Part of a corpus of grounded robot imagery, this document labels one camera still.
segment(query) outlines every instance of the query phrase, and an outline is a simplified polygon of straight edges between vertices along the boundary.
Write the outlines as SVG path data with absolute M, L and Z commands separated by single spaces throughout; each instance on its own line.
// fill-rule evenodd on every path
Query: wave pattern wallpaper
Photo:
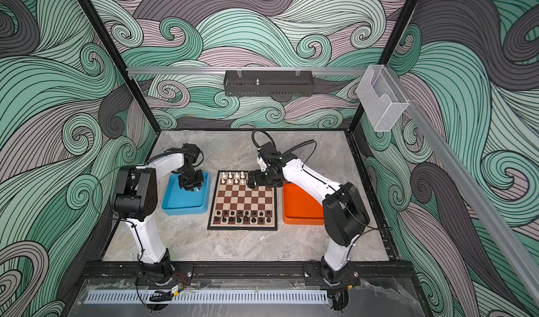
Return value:
M 405 0 L 91 0 L 128 66 L 377 63 Z M 162 128 L 348 127 L 357 77 L 311 97 L 228 97 L 223 76 L 141 75 Z
M 390 65 L 539 261 L 539 0 L 419 0 Z M 435 316 L 539 309 L 405 113 L 361 154 Z
M 155 132 L 76 0 L 0 0 L 0 315 L 59 315 Z

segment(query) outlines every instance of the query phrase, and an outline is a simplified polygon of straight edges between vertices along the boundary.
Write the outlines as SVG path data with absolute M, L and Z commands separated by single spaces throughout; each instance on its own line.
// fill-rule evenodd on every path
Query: gray marble surface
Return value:
M 370 225 L 376 226 L 367 196 L 363 189 L 354 159 L 342 131 L 271 131 L 277 149 L 281 152 L 308 139 L 318 147 L 308 161 L 308 166 L 325 177 L 355 184 L 370 215 Z M 258 134 L 260 144 L 265 143 Z M 282 221 L 282 193 L 278 189 L 278 231 L 219 231 L 208 230 L 207 221 L 213 191 L 219 170 L 257 169 L 257 151 L 249 131 L 164 131 L 152 155 L 184 143 L 196 144 L 204 152 L 204 162 L 199 167 L 210 174 L 211 193 L 208 211 L 204 214 L 168 216 L 161 210 L 169 176 L 157 181 L 159 202 L 154 213 L 161 240 L 176 261 L 304 261 L 320 260 L 326 252 L 329 236 L 324 226 L 289 225 Z M 295 153 L 306 159 L 313 146 L 300 148 Z M 134 261 L 139 251 L 131 232 L 120 223 L 104 261 Z M 354 261 L 385 261 L 380 233 L 372 231 L 362 236 L 350 254 Z

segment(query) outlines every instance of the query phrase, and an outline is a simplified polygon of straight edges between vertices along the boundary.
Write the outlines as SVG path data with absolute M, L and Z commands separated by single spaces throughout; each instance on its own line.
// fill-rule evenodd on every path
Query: robotic arm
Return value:
M 195 171 L 193 163 L 200 153 L 196 145 L 184 144 L 150 158 L 145 165 L 118 170 L 110 199 L 112 211 L 129 226 L 141 251 L 138 267 L 156 282 L 167 282 L 172 274 L 170 255 L 152 214 L 157 207 L 157 180 L 169 172 L 177 173 L 180 188 L 198 192 L 204 177 L 201 170 Z
M 254 139 L 256 132 L 266 134 L 271 142 L 259 146 Z M 330 237 L 328 249 L 322 258 L 322 275 L 331 284 L 340 282 L 350 250 L 369 224 L 369 215 L 357 188 L 350 182 L 341 185 L 325 178 L 293 154 L 293 151 L 314 141 L 304 142 L 280 153 L 266 132 L 255 130 L 251 137 L 258 147 L 260 170 L 249 172 L 247 186 L 281 187 L 283 181 L 289 181 L 320 203 L 324 225 Z

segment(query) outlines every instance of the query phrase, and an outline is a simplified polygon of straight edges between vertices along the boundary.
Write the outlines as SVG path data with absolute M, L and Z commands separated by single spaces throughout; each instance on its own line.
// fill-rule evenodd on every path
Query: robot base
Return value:
M 170 253 L 168 248 L 161 261 L 156 263 L 144 263 L 138 261 L 138 268 L 142 271 L 142 275 L 148 277 L 155 284 L 165 285 L 172 277 L 172 265 L 170 264 Z

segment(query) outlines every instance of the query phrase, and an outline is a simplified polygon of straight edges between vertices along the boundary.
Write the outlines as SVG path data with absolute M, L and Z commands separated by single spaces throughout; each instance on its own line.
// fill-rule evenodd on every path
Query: white vent strip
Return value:
M 148 304 L 150 293 L 138 291 Z M 85 304 L 138 303 L 135 290 L 91 290 Z M 325 290 L 185 290 L 170 302 L 173 304 L 328 304 Z

